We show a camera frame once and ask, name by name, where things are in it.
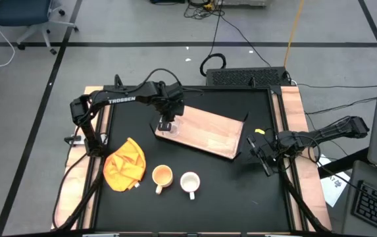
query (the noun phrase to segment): white cup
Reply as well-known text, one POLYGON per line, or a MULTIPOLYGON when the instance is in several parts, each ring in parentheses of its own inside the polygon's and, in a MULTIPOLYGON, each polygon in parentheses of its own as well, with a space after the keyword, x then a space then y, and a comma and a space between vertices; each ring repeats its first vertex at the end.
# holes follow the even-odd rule
POLYGON ((189 198, 194 200, 194 192, 200 187, 199 176, 194 172, 186 172, 181 176, 180 184, 183 191, 189 193, 189 198))

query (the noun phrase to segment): yellow tape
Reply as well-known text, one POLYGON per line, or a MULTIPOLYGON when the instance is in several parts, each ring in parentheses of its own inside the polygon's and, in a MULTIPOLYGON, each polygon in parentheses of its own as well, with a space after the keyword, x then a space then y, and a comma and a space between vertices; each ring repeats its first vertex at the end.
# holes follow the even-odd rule
POLYGON ((260 133, 260 134, 262 134, 262 135, 264 135, 264 134, 266 133, 265 131, 263 131, 263 130, 261 130, 261 129, 256 129, 255 132, 258 132, 258 133, 260 133))

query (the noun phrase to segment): gray floor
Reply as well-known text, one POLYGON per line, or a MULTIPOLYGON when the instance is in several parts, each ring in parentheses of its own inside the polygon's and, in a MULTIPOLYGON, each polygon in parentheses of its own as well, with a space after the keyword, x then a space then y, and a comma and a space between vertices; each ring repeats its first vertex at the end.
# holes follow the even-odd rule
MULTIPOLYGON (((76 0, 65 1, 68 20, 76 0)), ((377 25, 377 0, 366 0, 377 25)), ((251 41, 286 42, 299 0, 274 0, 266 9, 224 9, 225 18, 235 24, 251 41)), ((147 0, 83 0, 76 20, 79 33, 71 42, 158 42, 211 41, 217 17, 192 20, 183 17, 185 5, 154 6, 147 0)), ((243 41, 235 29, 221 21, 217 41, 243 41)), ((24 29, 2 28, 14 41, 24 29)), ((51 41, 61 42, 64 28, 51 29, 51 41)), ((35 35, 28 41, 41 42, 35 35)), ((296 32, 298 42, 376 42, 358 1, 305 1, 296 32)), ((34 142, 28 166, 17 193, 4 234, 48 231, 51 212, 64 172, 67 146, 65 136, 74 125, 68 104, 82 94, 85 86, 112 84, 119 73, 125 84, 138 84, 154 68, 175 72, 185 85, 204 85, 199 65, 210 47, 67 47, 57 79, 34 142)), ((228 68, 265 66, 248 47, 215 47, 225 54, 228 68)), ((260 54, 274 66, 283 64, 285 48, 258 47, 260 54)), ((11 55, 11 49, 0 47, 0 63, 11 55)), ((43 91, 56 57, 44 47, 27 47, 17 51, 13 62, 0 68, 0 212, 9 191, 26 140, 33 125, 43 91)), ((219 60, 211 60, 207 68, 216 68, 219 60)), ((377 84, 377 48, 310 48, 291 49, 287 66, 298 83, 312 85, 377 84)), ((154 80, 172 82, 165 73, 154 80)), ((301 88, 304 108, 308 112, 376 96, 376 89, 301 88)), ((375 102, 365 103, 313 115, 319 128, 345 115, 357 115, 371 126, 375 102)), ((368 145, 368 139, 339 139, 346 152, 353 153, 368 145)), ((323 144, 328 157, 342 157, 333 144, 323 144)), ((341 202, 335 207, 341 209, 341 202)), ((341 214, 330 209, 335 230, 339 230, 341 214)))

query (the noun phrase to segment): wooden board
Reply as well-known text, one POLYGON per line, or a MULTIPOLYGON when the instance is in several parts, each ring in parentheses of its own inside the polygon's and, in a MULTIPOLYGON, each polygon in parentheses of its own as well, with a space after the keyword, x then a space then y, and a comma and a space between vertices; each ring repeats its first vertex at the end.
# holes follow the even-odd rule
MULTIPOLYGON (((85 93, 91 93, 95 90, 101 90, 101 86, 88 86, 85 93)), ((288 126, 293 131, 307 131, 307 121, 305 119, 301 97, 299 90, 296 87, 282 87, 282 99, 284 102, 286 117, 288 120, 288 126)), ((276 112, 276 122, 278 128, 282 128, 282 120, 280 116, 280 110, 278 110, 277 97, 273 97, 274 107, 276 112)), ((101 131, 106 131, 107 118, 109 115, 109 108, 105 107, 105 112, 102 120, 101 131)), ((92 124, 96 124, 96 119, 92 120, 92 124)), ((85 152, 84 146, 78 145, 71 149, 66 167, 71 166, 81 155, 85 152)), ((74 171, 71 171, 66 178, 63 186, 63 192, 61 194, 60 202, 57 207, 56 220, 57 224, 61 225, 63 221, 67 219, 69 214, 74 210, 75 206, 82 198, 82 190, 84 187, 86 174, 88 171, 88 157, 86 157, 74 171)), ((96 174, 99 167, 99 162, 96 163, 93 170, 93 174, 96 174)), ((311 161, 298 157, 297 169, 299 175, 299 183, 301 185, 302 196, 305 203, 311 209, 311 211, 318 217, 320 222, 326 227, 331 229, 330 219, 328 217, 326 202, 324 201, 324 195, 322 193, 322 187, 320 183, 320 177, 318 175, 318 169, 311 161)), ((299 210, 297 208, 295 200, 291 199, 293 218, 295 221, 295 227, 297 230, 301 230, 301 219, 299 217, 299 210)), ((86 215, 84 219, 83 228, 89 228, 89 222, 91 219, 93 210, 93 198, 89 201, 86 207, 86 215)))
POLYGON ((175 116, 176 130, 156 136, 179 142, 229 159, 235 158, 243 122, 185 106, 184 115, 175 116))

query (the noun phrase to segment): wooden cutting board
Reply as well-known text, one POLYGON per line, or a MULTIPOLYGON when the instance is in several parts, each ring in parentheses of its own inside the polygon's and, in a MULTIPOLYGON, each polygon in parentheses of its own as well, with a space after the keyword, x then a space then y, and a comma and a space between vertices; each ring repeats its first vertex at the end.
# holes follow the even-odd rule
POLYGON ((237 155, 243 122, 185 106, 176 116, 170 132, 155 131, 156 136, 208 151, 229 159, 237 155))

